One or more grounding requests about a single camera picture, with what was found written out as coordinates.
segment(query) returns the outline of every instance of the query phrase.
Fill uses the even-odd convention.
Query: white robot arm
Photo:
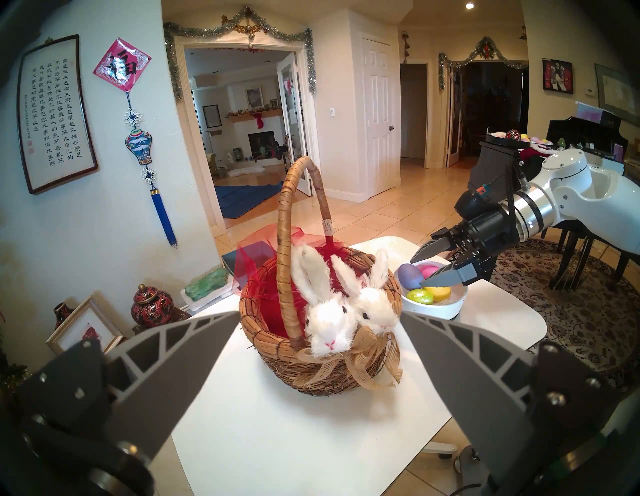
[[[501,204],[507,211],[506,200]],[[547,158],[516,193],[515,208],[521,242],[564,220],[579,220],[620,250],[640,253],[640,188],[614,171],[590,166],[582,150]]]

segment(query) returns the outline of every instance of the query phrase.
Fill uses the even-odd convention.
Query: burlap bow
[[[402,378],[402,369],[400,365],[400,350],[396,342],[396,336],[392,332],[385,333],[382,336],[376,336],[368,327],[361,327],[356,332],[351,349],[345,353],[337,353],[335,355],[314,358],[309,348],[302,349],[296,355],[296,358],[307,364],[322,364],[320,370],[315,376],[300,376],[293,383],[294,387],[310,387],[318,381],[329,376],[336,365],[344,360],[347,370],[364,389],[377,390],[385,387],[395,386],[394,382],[388,384],[380,384],[367,372],[367,366],[371,365],[385,350],[389,343],[387,356],[385,359],[385,368],[389,371],[396,383]]]

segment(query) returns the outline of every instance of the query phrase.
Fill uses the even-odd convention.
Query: door
[[[280,100],[282,100],[282,116],[286,132],[285,144],[289,147],[289,160],[293,164],[307,154],[305,130],[303,126],[300,92],[298,91],[298,68],[295,54],[290,54],[277,65],[280,83]],[[309,172],[300,177],[298,191],[311,196],[311,179]]]
[[[400,156],[424,160],[427,140],[427,65],[400,65]]]
[[[450,112],[449,112],[449,148],[447,167],[460,160],[460,140],[462,138],[462,75],[452,71],[449,76]]]
[[[394,113],[388,73],[390,46],[362,40],[364,59],[365,115],[367,119],[367,173],[369,194],[382,193],[397,183],[396,154],[392,133]]]

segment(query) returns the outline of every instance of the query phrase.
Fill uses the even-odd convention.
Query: blue tassel
[[[173,233],[171,222],[169,222],[169,217],[167,217],[166,210],[164,209],[164,203],[162,203],[160,190],[152,189],[151,198],[154,199],[154,205],[156,206],[158,217],[160,217],[160,222],[162,223],[162,227],[164,228],[164,233],[166,234],[166,238],[167,240],[169,240],[169,244],[171,246],[178,246],[178,241],[176,240],[175,234]]]

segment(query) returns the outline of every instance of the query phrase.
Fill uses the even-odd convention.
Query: area rug
[[[265,186],[216,186],[218,203],[225,219],[237,219],[263,201],[277,195],[283,182]]]
[[[498,257],[491,282],[537,311],[547,322],[546,339],[606,375],[621,393],[640,382],[640,294],[622,279],[612,291],[614,270],[594,257],[575,291],[552,291],[562,253],[557,244],[532,239]],[[453,261],[460,253],[448,254]],[[537,352],[537,346],[530,348]]]

